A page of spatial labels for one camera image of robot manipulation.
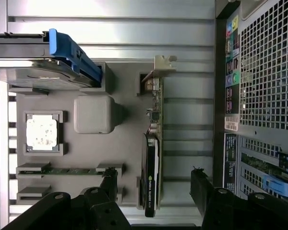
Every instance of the screw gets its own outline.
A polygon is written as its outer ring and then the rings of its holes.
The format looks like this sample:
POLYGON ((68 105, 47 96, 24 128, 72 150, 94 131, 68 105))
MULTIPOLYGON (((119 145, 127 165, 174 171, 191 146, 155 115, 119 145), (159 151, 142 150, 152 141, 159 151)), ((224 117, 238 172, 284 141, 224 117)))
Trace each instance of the screw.
POLYGON ((93 189, 93 190, 91 191, 91 194, 95 194, 95 193, 98 193, 98 189, 93 189))
POLYGON ((226 194, 227 191, 226 191, 225 189, 219 189, 219 193, 221 193, 221 194, 226 194))
POLYGON ((57 195, 54 197, 55 199, 62 199, 63 198, 63 195, 57 195))
POLYGON ((255 197, 257 199, 260 199, 260 200, 263 200, 264 199, 264 195, 261 195, 261 194, 256 194, 255 197))

